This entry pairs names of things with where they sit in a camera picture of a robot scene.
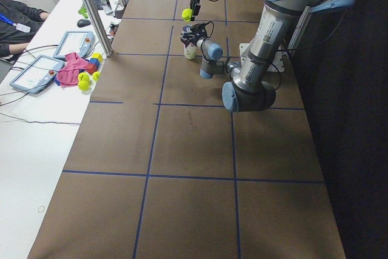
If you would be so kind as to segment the upper teach pendant tablet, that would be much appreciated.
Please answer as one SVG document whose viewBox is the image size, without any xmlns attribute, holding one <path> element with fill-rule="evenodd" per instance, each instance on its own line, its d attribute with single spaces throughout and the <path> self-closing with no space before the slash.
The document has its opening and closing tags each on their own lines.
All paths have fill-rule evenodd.
<svg viewBox="0 0 388 259">
<path fill-rule="evenodd" d="M 53 57 L 65 61 L 69 53 L 77 53 L 80 57 L 86 57 L 91 51 L 95 36 L 91 31 L 66 31 L 62 37 Z"/>
</svg>

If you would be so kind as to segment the green plastic tool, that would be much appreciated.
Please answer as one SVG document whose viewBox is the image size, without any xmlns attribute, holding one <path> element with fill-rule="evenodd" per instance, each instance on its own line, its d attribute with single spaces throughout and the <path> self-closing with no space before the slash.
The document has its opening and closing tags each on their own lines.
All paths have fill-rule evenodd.
<svg viewBox="0 0 388 259">
<path fill-rule="evenodd" d="M 78 13 L 84 18 L 84 19 L 88 19 L 88 14 L 87 14 L 87 9 L 85 7 L 81 7 L 79 10 L 78 10 Z"/>
</svg>

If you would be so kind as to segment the yellow tennis ball by post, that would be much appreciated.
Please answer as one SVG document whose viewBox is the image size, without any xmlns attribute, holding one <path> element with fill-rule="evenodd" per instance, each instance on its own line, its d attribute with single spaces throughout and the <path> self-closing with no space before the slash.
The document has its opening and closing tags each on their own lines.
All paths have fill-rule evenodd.
<svg viewBox="0 0 388 259">
<path fill-rule="evenodd" d="M 92 79 L 93 79 L 95 82 L 97 82 L 97 81 L 99 80 L 100 74 L 101 74 L 101 72 L 99 72 L 99 71 L 93 72 L 93 74 L 92 74 Z"/>
</svg>

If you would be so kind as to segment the pink cloth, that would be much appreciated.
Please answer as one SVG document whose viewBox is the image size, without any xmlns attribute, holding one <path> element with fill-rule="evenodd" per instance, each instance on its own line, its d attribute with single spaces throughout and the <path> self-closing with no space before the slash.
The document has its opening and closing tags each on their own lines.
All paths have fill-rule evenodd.
<svg viewBox="0 0 388 259">
<path fill-rule="evenodd" d="M 65 55 L 65 58 L 67 61 L 66 66 L 57 73 L 56 80 L 62 87 L 76 86 L 80 70 L 85 70 L 89 62 L 82 59 L 75 52 Z"/>
</svg>

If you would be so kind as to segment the teach pendant tablet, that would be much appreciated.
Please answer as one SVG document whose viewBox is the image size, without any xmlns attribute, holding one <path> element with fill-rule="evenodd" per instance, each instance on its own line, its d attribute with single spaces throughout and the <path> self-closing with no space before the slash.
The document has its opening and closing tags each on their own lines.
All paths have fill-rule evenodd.
<svg viewBox="0 0 388 259">
<path fill-rule="evenodd" d="M 91 51 L 95 36 L 91 31 L 66 31 L 62 37 L 53 57 L 65 61 L 69 53 L 77 53 L 80 57 L 86 57 Z"/>
<path fill-rule="evenodd" d="M 37 94 L 54 80 L 64 64 L 60 59 L 39 55 L 9 85 L 23 92 Z"/>
</svg>

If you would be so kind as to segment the black computer mouse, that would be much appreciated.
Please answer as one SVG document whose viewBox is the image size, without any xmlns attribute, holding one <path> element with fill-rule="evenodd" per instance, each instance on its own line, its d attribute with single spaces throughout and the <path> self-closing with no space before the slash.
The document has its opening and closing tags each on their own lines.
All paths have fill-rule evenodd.
<svg viewBox="0 0 388 259">
<path fill-rule="evenodd" d="M 78 22 L 77 22 L 77 27 L 79 28 L 82 28 L 82 27 L 86 27 L 88 25 L 90 25 L 91 22 L 88 20 L 88 19 L 80 19 Z"/>
</svg>

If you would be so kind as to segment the red cube block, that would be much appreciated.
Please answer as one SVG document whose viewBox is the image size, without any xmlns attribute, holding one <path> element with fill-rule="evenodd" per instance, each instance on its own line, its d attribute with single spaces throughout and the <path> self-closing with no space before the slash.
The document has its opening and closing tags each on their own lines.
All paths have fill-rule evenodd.
<svg viewBox="0 0 388 259">
<path fill-rule="evenodd" d="M 98 66 L 95 63 L 90 63 L 90 62 L 87 64 L 85 68 L 85 71 L 91 75 L 95 73 L 97 70 L 98 70 Z"/>
</svg>

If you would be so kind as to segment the lower teach pendant tablet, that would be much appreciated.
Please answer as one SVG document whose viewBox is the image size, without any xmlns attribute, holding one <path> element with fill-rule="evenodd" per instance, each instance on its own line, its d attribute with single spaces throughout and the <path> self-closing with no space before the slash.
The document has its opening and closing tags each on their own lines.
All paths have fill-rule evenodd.
<svg viewBox="0 0 388 259">
<path fill-rule="evenodd" d="M 54 80 L 64 64 L 60 59 L 39 55 L 9 85 L 23 92 L 37 94 Z"/>
</svg>

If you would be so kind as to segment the clear tennis ball can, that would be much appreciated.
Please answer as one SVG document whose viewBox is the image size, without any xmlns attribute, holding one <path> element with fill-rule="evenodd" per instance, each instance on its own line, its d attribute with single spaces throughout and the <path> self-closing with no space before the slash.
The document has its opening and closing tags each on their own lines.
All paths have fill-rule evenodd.
<svg viewBox="0 0 388 259">
<path fill-rule="evenodd" d="M 182 28 L 180 40 L 184 46 L 184 57 L 188 60 L 194 59 L 196 56 L 196 46 L 194 45 L 192 38 L 193 33 L 191 31 L 191 25 L 185 25 Z"/>
</svg>

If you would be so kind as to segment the tennis ball beside cloth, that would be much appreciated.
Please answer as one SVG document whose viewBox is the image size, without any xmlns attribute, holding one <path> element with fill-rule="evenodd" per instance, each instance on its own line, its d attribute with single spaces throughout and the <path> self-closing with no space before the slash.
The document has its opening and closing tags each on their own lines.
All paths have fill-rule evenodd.
<svg viewBox="0 0 388 259">
<path fill-rule="evenodd" d="M 78 82 L 85 81 L 90 83 L 90 75 L 87 72 L 81 72 L 78 75 Z"/>
</svg>

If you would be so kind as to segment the blue cube block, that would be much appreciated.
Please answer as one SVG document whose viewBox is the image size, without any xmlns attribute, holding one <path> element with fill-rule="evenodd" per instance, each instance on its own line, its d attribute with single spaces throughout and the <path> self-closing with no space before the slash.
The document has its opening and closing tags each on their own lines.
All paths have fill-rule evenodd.
<svg viewBox="0 0 388 259">
<path fill-rule="evenodd" d="M 93 64 L 93 65 L 96 66 L 97 68 L 100 66 L 100 61 L 99 61 L 98 58 L 91 58 L 91 59 L 89 60 L 89 63 L 90 63 L 90 64 Z"/>
</svg>

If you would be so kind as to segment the seated person in black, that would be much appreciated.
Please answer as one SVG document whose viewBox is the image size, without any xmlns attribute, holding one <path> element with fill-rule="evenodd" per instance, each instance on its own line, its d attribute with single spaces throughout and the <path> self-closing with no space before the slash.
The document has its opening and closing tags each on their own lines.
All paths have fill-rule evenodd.
<svg viewBox="0 0 388 259">
<path fill-rule="evenodd" d="M 1 0 L 1 57 L 22 53 L 50 13 L 15 0 Z"/>
</svg>

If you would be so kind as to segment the yellow cube block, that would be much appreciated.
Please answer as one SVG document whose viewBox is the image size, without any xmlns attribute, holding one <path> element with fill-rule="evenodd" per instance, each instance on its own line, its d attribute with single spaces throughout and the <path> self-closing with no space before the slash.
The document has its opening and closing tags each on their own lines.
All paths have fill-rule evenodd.
<svg viewBox="0 0 388 259">
<path fill-rule="evenodd" d="M 92 57 L 91 58 L 98 58 L 99 59 L 99 61 L 100 61 L 100 64 L 103 62 L 103 60 L 104 60 L 104 58 L 102 57 L 102 55 L 100 54 L 100 53 L 93 53 L 92 54 Z"/>
</svg>

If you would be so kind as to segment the aluminium frame post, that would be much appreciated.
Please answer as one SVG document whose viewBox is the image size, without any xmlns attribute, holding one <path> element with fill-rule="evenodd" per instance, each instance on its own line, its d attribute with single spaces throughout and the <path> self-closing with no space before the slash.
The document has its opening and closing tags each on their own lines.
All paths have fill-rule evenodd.
<svg viewBox="0 0 388 259">
<path fill-rule="evenodd" d="M 106 57 L 110 57 L 113 53 L 111 43 L 107 37 L 106 30 L 101 21 L 100 15 L 94 5 L 94 0 L 83 0 L 84 6 L 86 7 L 89 18 L 92 22 L 93 28 L 97 34 L 97 37 L 102 45 Z"/>
</svg>

